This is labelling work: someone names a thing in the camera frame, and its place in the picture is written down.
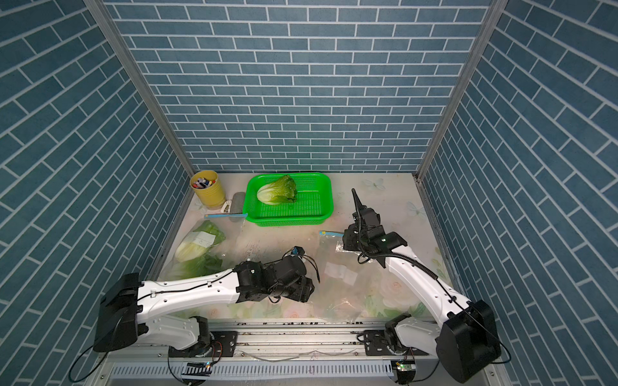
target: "metal vent panel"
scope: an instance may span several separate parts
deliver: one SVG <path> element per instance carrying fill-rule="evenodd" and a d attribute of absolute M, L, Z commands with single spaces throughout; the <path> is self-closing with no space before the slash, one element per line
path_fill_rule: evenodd
<path fill-rule="evenodd" d="M 172 364 L 176 375 L 186 371 L 186 363 Z M 183 375 L 185 379 L 258 380 L 306 377 L 388 377 L 392 376 L 390 360 L 361 359 L 334 361 L 286 361 L 279 363 L 231 361 L 217 363 L 209 377 Z M 115 379 L 171 378 L 167 363 L 116 363 L 111 377 Z"/>

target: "paper label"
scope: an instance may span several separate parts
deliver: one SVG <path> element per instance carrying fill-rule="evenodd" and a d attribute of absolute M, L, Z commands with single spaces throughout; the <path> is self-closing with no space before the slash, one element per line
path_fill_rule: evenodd
<path fill-rule="evenodd" d="M 208 248 L 214 244 L 214 235 L 206 232 L 191 232 L 187 235 L 187 241 L 189 243 L 197 244 Z"/>
<path fill-rule="evenodd" d="M 324 273 L 335 279 L 342 279 L 347 285 L 354 285 L 358 277 L 358 273 L 348 269 L 346 266 L 332 264 L 330 262 L 326 263 Z"/>

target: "cabbage in plastic bag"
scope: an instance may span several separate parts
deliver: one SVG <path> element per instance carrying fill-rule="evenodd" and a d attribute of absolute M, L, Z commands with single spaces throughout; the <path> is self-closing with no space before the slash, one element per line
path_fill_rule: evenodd
<path fill-rule="evenodd" d="M 225 239 L 225 234 L 211 221 L 206 220 L 185 236 L 176 248 L 174 257 L 179 262 L 195 259 L 208 252 L 210 247 L 222 243 Z"/>
<path fill-rule="evenodd" d="M 195 259 L 174 264 L 172 269 L 165 275 L 165 280 L 182 280 L 213 275 L 222 271 L 222 263 L 223 260 L 219 256 L 205 253 Z"/>

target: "brick wall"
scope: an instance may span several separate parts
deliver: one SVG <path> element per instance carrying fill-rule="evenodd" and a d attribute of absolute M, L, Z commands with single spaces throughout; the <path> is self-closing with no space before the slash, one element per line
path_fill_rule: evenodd
<path fill-rule="evenodd" d="M 197 169 L 413 172 L 489 0 L 206 3 L 106 1 Z"/>
<path fill-rule="evenodd" d="M 618 3 L 510 0 L 426 184 L 514 384 L 618 384 Z"/>
<path fill-rule="evenodd" d="M 0 149 L 0 385 L 68 384 L 185 172 L 81 0 L 0 0 Z"/>

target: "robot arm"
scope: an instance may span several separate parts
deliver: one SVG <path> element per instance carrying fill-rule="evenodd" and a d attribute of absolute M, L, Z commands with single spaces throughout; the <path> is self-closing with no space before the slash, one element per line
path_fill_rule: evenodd
<path fill-rule="evenodd" d="M 93 350 L 101 353 L 144 343 L 198 355 L 210 347 L 207 320 L 167 314 L 208 304 L 261 301 L 267 296 L 305 303 L 315 288 L 305 276 L 303 255 L 302 248 L 294 247 L 280 261 L 245 261 L 214 275 L 170 282 L 140 282 L 137 273 L 124 275 L 101 300 Z"/>
<path fill-rule="evenodd" d="M 436 323 L 403 314 L 386 324 L 385 337 L 393 352 L 410 347 L 436 355 L 446 371 L 464 383 L 500 357 L 500 341 L 491 308 L 473 303 L 425 267 L 407 242 L 395 232 L 386 234 L 380 215 L 364 206 L 352 189 L 355 223 L 344 232 L 344 249 L 375 259 L 422 300 Z"/>

